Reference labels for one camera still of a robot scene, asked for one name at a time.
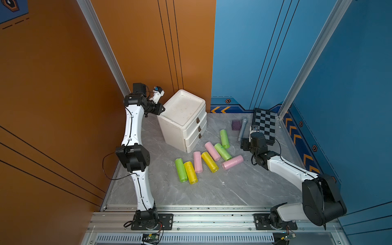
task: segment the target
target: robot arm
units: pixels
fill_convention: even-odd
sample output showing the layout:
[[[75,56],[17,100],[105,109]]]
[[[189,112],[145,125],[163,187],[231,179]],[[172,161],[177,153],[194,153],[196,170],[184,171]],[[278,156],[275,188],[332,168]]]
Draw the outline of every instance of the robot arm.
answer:
[[[116,154],[124,168],[131,173],[138,200],[138,209],[134,221],[138,226],[154,228],[158,224],[158,213],[152,197],[148,180],[150,153],[142,145],[142,119],[148,113],[159,115],[165,108],[158,100],[164,91],[155,87],[150,100],[146,97],[146,86],[142,83],[133,84],[133,93],[124,98],[126,113],[125,133],[121,146],[116,148]]]
[[[250,144],[242,146],[244,150],[249,149],[258,165],[287,179],[302,192],[302,203],[283,203],[271,209],[273,227],[284,227],[292,220],[310,220],[321,226],[347,212],[340,191],[331,176],[309,172],[285,160],[276,152],[269,151],[263,133],[251,133]]]

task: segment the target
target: orange wall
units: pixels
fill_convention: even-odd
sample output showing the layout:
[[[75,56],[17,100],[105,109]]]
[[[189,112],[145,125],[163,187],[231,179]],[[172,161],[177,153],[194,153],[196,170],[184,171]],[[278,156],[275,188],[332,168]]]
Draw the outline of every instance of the orange wall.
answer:
[[[211,103],[215,0],[92,0],[122,73],[161,86],[166,102],[185,89]]]
[[[0,26],[0,244],[79,244],[109,186],[123,96],[76,1],[28,4]]]

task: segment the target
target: chessboard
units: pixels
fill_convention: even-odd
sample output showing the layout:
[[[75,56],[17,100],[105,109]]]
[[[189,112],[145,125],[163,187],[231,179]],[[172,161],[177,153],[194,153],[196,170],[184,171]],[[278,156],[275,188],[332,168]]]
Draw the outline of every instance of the chessboard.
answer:
[[[276,113],[259,108],[253,112],[252,125],[257,125],[260,132],[264,134],[267,145],[275,143],[275,116]]]

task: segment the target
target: gray microphone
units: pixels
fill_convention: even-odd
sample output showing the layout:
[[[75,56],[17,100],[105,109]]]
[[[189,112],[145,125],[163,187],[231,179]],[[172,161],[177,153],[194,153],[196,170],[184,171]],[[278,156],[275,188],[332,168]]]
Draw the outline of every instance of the gray microphone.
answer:
[[[240,134],[238,135],[238,139],[237,139],[237,142],[238,142],[238,143],[240,143],[241,140],[242,140],[242,136],[244,135],[245,127],[246,127],[247,122],[248,122],[248,120],[247,120],[246,118],[243,118],[243,119],[242,119]]]

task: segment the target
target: purple cube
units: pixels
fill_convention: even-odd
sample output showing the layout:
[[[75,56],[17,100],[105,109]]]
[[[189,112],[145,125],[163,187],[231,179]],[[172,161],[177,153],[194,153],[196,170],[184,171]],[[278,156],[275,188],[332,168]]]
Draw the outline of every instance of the purple cube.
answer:
[[[240,120],[233,120],[231,122],[231,130],[239,131],[241,128],[241,121]]]

